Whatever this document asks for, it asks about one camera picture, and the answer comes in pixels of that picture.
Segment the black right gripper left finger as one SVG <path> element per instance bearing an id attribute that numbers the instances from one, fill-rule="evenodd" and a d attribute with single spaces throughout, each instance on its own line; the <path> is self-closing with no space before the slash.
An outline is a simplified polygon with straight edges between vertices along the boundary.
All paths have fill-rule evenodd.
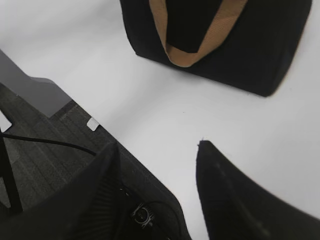
<path id="1" fill-rule="evenodd" d="M 120 155 L 108 144 L 70 183 L 0 224 L 2 240 L 114 240 L 121 215 Z"/>

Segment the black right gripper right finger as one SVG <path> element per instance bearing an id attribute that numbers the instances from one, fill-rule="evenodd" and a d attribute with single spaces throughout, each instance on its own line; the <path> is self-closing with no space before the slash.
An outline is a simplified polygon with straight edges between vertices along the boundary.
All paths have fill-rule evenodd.
<path id="1" fill-rule="evenodd" d="M 320 238 L 319 219 L 266 191 L 208 140 L 198 144 L 196 185 L 211 240 Z"/>

